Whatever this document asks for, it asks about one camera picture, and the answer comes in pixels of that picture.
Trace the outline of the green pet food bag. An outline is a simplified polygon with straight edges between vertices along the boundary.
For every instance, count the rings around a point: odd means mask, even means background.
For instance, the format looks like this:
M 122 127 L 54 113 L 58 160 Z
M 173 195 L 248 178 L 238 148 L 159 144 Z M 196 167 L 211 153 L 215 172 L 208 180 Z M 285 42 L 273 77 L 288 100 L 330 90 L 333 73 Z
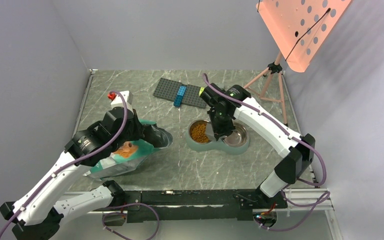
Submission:
M 139 121 L 143 126 L 157 125 L 155 121 L 145 119 L 140 119 Z M 100 160 L 95 166 L 85 172 L 83 176 L 102 181 L 103 179 L 132 172 L 152 154 L 165 148 L 168 147 L 156 148 L 144 139 L 126 141 L 116 151 L 112 152 L 109 157 Z

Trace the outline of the metal food scoop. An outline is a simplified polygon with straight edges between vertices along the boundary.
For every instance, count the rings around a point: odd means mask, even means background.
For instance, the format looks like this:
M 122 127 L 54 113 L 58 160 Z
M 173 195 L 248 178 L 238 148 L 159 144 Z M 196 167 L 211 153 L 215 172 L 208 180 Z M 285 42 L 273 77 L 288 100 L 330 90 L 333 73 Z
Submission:
M 167 148 L 173 143 L 171 133 L 156 124 L 145 124 L 143 128 L 144 140 L 154 148 Z

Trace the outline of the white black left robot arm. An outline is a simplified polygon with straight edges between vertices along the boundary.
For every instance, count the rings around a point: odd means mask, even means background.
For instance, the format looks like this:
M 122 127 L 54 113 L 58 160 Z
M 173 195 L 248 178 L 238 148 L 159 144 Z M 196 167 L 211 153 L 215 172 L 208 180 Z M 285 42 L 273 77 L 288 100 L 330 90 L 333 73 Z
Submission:
M 144 136 L 144 127 L 135 109 L 114 107 L 102 120 L 76 132 L 65 145 L 56 163 L 22 198 L 7 201 L 0 213 L 14 224 L 18 240 L 48 240 L 60 226 L 89 211 L 119 209 L 126 202 L 124 190 L 113 180 L 79 195 L 72 201 L 59 201 L 68 188 L 100 160 L 108 158 L 124 143 Z

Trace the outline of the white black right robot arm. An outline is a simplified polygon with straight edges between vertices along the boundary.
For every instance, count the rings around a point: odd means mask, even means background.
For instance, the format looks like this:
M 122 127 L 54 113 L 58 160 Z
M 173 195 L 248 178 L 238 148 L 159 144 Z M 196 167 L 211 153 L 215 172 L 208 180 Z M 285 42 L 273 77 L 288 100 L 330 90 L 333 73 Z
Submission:
M 314 137 L 287 129 L 239 85 L 224 91 L 212 83 L 199 96 L 210 107 L 207 113 L 216 140 L 230 136 L 235 129 L 233 121 L 238 120 L 258 133 L 281 156 L 282 160 L 256 190 L 257 204 L 268 208 L 275 202 L 275 195 L 294 184 L 312 163 Z

